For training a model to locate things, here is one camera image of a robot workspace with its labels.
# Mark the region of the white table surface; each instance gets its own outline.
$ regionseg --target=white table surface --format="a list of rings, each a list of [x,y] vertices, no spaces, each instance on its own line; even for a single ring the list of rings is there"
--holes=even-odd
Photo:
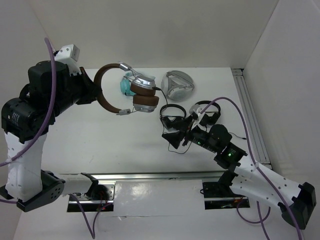
[[[171,68],[137,68],[139,72],[156,77],[161,85],[163,75]],[[190,98],[178,104],[188,112],[201,100],[226,96],[240,107],[240,100],[230,68],[175,68],[189,74],[195,82]],[[93,80],[97,69],[87,69]],[[120,92],[120,69],[108,71],[102,80],[106,99],[115,107],[132,108],[132,97]],[[146,173],[215,171],[221,168],[213,161],[214,153],[192,144],[186,154],[168,152],[168,142],[161,137],[163,126],[159,111],[165,99],[157,91],[160,101],[153,113],[136,112],[119,116],[102,108],[98,102],[74,105],[56,118],[50,126],[44,144],[42,169],[54,173]],[[230,132],[245,136],[236,109],[226,100],[218,102],[222,115],[218,123]],[[178,109],[168,109],[166,114],[179,114]],[[232,138],[232,142],[247,151],[246,141]]]

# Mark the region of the white backdrop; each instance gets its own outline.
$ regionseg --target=white backdrop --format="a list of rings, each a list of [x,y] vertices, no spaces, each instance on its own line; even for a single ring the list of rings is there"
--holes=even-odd
[[[56,48],[85,68],[244,68],[278,0],[28,0]]]

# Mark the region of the white wall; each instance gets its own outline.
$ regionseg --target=white wall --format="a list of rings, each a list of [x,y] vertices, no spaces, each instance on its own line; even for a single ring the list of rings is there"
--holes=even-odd
[[[58,48],[79,63],[244,68],[278,0],[28,0]]]
[[[0,106],[19,96],[28,83],[28,68],[48,59],[45,32],[24,0],[0,3]],[[7,158],[7,145],[0,131],[0,162]],[[7,182],[8,168],[0,168],[0,186]],[[0,239],[13,239],[21,211],[13,204],[0,203]]]
[[[320,0],[280,0],[244,78],[275,169],[320,198]],[[304,232],[318,239],[319,206]]]

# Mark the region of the cable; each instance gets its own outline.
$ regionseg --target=cable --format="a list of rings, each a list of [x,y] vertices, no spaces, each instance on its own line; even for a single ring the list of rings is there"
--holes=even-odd
[[[84,221],[85,221],[85,223],[86,223],[86,226],[88,227],[88,230],[89,230],[89,232],[90,232],[90,234],[91,234],[91,237],[92,237],[92,239],[95,239],[95,238],[96,238],[96,232],[95,232],[96,219],[97,219],[99,213],[100,213],[105,207],[107,207],[108,205],[110,205],[110,204],[112,204],[112,203],[107,203],[107,204],[103,205],[102,207],[99,207],[99,208],[98,208],[97,213],[96,213],[96,215],[94,216],[93,224],[92,224],[92,229],[91,229],[90,224],[89,224],[89,221],[88,221],[87,216],[86,216],[86,213],[85,213],[84,208],[82,207],[81,203],[80,203],[79,200],[76,198],[76,196],[74,196],[73,194],[69,194],[69,196],[70,196],[73,200],[75,200],[76,203],[78,204],[78,206],[79,206],[79,208],[80,208],[80,210],[81,210],[81,212],[82,212],[82,215],[83,215],[83,217],[84,217]]]
[[[9,200],[5,200],[5,199],[0,199],[0,203],[5,203],[5,204],[16,204],[16,201],[9,201]]]
[[[261,216],[261,209],[260,209],[260,203],[258,201],[256,201],[256,207],[258,208],[258,214],[259,214],[259,218],[262,219],[262,216]],[[266,237],[267,240],[270,240],[270,237],[268,236],[268,233],[267,233],[267,230],[265,228],[265,224],[264,224],[264,221],[261,220],[261,227],[262,227],[262,230],[264,232],[264,235]]]
[[[240,216],[240,218],[242,218],[243,221],[249,223],[249,224],[260,224],[261,221],[250,221],[244,218],[244,216],[241,215],[240,211],[239,211],[239,207],[241,204],[243,204],[246,200],[242,200],[240,201],[237,205],[236,205],[236,212],[238,213],[238,215]],[[267,214],[265,215],[265,217],[262,219],[262,222],[264,222],[265,220],[267,220],[267,218],[269,217],[271,212],[271,207],[269,207]]]
[[[47,37],[45,37],[44,41],[45,41],[45,44],[46,44],[48,51],[49,51],[50,61],[51,61],[51,72],[52,72],[51,97],[50,97],[50,104],[48,107],[48,112],[46,113],[44,121],[43,121],[39,131],[34,136],[34,138],[28,143],[27,146],[25,146],[24,149],[19,151],[14,157],[11,158],[12,161],[15,161],[18,158],[20,158],[26,151],[28,151],[35,144],[35,142],[38,140],[38,138],[41,136],[41,134],[44,132],[45,128],[47,127],[49,120],[50,120],[50,117],[51,117],[51,114],[52,114],[52,111],[54,109],[55,98],[56,98],[56,87],[57,87],[56,62],[55,62],[54,51],[51,47],[49,39]],[[7,162],[7,161],[2,162],[2,163],[0,163],[0,167],[8,165],[9,163],[10,162]]]
[[[235,135],[237,138],[240,138],[240,139],[243,139],[243,140],[247,140],[247,138],[238,136],[237,134],[235,134],[233,132],[229,132],[229,133],[232,134],[232,135]]]
[[[170,147],[170,143],[169,143],[169,145],[168,145],[168,151],[171,152],[171,153],[176,153],[176,154],[185,154],[185,153],[189,150],[191,144],[192,144],[192,142],[190,142],[188,148],[187,148],[184,152],[177,152],[177,151],[169,150],[169,147]]]
[[[230,103],[233,104],[233,106],[236,108],[236,110],[238,111],[239,115],[240,115],[240,118],[241,118],[241,121],[242,121],[242,124],[243,124],[243,127],[244,127],[244,132],[245,132],[245,137],[246,137],[246,142],[247,142],[247,145],[248,145],[248,149],[249,149],[249,154],[250,154],[250,157],[251,157],[251,160],[253,162],[253,164],[255,165],[256,164],[256,160],[254,158],[254,154],[252,152],[252,148],[251,148],[251,145],[250,145],[250,141],[249,141],[249,133],[248,133],[248,129],[247,129],[247,125],[246,125],[246,122],[245,122],[245,119],[244,119],[244,116],[242,115],[239,107],[237,106],[237,104],[232,101],[230,98],[228,97],[225,97],[225,96],[221,96],[221,97],[217,97],[216,99],[212,100],[202,111],[201,111],[201,114],[203,114],[213,103],[215,103],[216,101],[218,100],[227,100],[229,101]],[[282,203],[284,204],[285,208],[287,209],[291,219],[292,219],[292,222],[293,222],[293,225],[295,226],[295,229],[297,231],[297,235],[298,235],[298,238],[299,240],[303,240],[302,238],[302,234],[301,234],[301,230],[299,229],[299,225],[297,223],[297,220],[293,214],[293,212],[291,211],[288,203],[286,202],[285,198],[282,196],[281,192],[277,189],[277,187],[272,183],[272,181],[267,177],[267,175],[265,175],[265,173],[259,168],[259,166],[256,168],[259,173],[261,173],[261,175],[264,177],[264,179],[270,184],[270,186],[274,189],[274,191],[277,193],[277,195],[279,196],[279,198],[281,199]]]
[[[166,97],[166,95],[165,95],[164,91],[162,91],[162,89],[161,89],[161,88],[156,87],[156,86],[155,86],[153,89],[155,89],[155,90],[158,90],[158,91],[161,91],[161,92],[162,92],[162,94],[163,94],[163,96],[164,96],[164,99],[165,99],[165,102],[166,102],[166,108],[165,108],[165,109],[163,109],[163,111],[164,111],[164,110],[166,110],[166,109],[167,109],[167,107],[168,107],[168,99],[167,99],[167,97]]]

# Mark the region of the black cable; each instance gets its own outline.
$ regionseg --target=black cable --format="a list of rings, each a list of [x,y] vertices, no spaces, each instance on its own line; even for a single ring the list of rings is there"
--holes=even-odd
[[[153,89],[155,89],[155,90],[157,90],[157,91],[161,91],[162,92],[162,94],[163,94],[163,96],[164,96],[164,99],[165,99],[165,102],[166,102],[166,108],[165,109],[163,109],[163,111],[164,110],[166,110],[167,109],[167,107],[168,107],[168,99],[167,99],[167,97],[166,97],[166,95],[165,95],[165,93],[164,93],[164,91],[162,91],[162,89],[160,88],[160,87],[157,87],[157,86],[155,86]]]
[[[192,142],[190,142],[187,150],[185,150],[184,152],[177,152],[177,151],[171,151],[171,150],[169,149],[169,148],[170,148],[170,143],[169,143],[169,145],[168,145],[168,151],[171,152],[171,153],[176,153],[176,154],[185,154],[185,153],[189,150],[191,144],[192,144]]]
[[[235,134],[233,132],[229,132],[229,133],[232,134],[232,135],[235,135],[237,138],[240,138],[240,139],[243,139],[243,140],[247,140],[247,138],[238,136],[237,134]]]

